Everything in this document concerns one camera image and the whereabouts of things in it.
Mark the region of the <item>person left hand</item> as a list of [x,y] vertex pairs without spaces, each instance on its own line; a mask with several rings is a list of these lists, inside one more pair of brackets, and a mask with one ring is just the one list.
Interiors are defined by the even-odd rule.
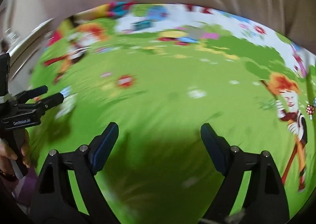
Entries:
[[[1,139],[1,171],[5,175],[14,175],[14,170],[11,165],[11,160],[16,160],[16,153],[8,146],[4,139]],[[29,157],[29,134],[27,130],[24,130],[24,143],[21,147],[21,155],[23,156],[23,164],[27,167],[31,167],[31,160]]]

